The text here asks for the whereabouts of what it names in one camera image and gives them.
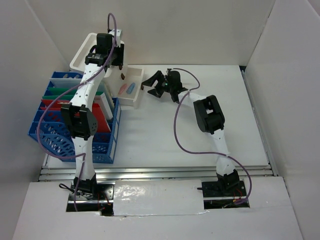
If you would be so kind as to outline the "white foam drawer box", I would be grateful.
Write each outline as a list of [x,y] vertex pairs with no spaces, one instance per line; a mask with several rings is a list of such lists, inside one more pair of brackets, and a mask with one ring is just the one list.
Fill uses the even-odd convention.
[[[85,71],[85,57],[96,41],[96,33],[89,33],[77,53],[70,62],[70,70],[79,74]],[[141,83],[144,77],[144,69],[123,64],[122,68],[111,66],[108,68],[98,91],[106,90],[106,96],[118,98],[121,106],[137,109],[142,94]]]

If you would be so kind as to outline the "green clip file folder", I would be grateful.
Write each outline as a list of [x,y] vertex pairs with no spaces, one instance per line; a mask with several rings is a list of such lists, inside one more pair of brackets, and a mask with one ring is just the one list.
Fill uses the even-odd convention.
[[[42,98],[44,100],[54,100],[67,90],[67,88],[49,87]],[[98,90],[96,92],[94,97],[94,103],[99,104],[106,120],[111,120],[113,118],[113,112],[115,107],[114,102],[105,90]]]

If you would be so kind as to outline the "red file folder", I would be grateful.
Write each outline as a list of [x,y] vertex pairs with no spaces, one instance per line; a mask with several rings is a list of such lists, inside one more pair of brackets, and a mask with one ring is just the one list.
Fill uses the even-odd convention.
[[[53,102],[52,99],[41,99],[41,103],[44,104],[40,107],[40,113],[42,114],[44,110]],[[45,122],[60,122],[65,123],[62,115],[61,115],[61,107],[62,105],[69,104],[69,100],[59,99],[54,103],[52,107],[49,108],[48,112],[45,114],[43,120]],[[98,133],[110,133],[111,128],[109,127],[107,120],[105,119],[105,115],[103,113],[103,109],[101,108],[99,103],[93,102],[92,104],[92,113],[97,120],[97,132]]]

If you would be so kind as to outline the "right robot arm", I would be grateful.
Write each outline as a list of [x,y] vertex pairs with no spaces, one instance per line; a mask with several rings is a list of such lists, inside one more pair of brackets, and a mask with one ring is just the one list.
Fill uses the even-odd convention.
[[216,160],[217,184],[212,188],[200,190],[207,192],[219,192],[223,196],[230,195],[240,182],[239,174],[230,158],[230,152],[225,140],[224,127],[225,117],[215,95],[202,96],[192,92],[200,87],[200,81],[196,79],[197,86],[187,89],[181,82],[180,68],[169,68],[164,75],[158,70],[152,77],[143,81],[142,86],[152,87],[147,93],[161,98],[163,93],[169,93],[174,103],[178,104],[173,120],[173,134],[180,149],[193,155],[205,155],[205,152],[192,152],[185,149],[179,142],[177,135],[177,118],[181,105],[190,106],[194,109],[198,128],[205,134],[209,134],[217,151]]

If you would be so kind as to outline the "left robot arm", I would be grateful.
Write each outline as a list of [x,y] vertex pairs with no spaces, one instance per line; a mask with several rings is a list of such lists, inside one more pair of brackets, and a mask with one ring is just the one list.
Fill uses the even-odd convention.
[[95,49],[85,57],[84,73],[76,93],[69,103],[60,108],[75,149],[74,192],[80,192],[89,200],[99,194],[92,150],[98,130],[98,121],[92,112],[93,103],[108,68],[111,65],[121,66],[123,58],[120,31],[113,29],[108,33],[98,33]]

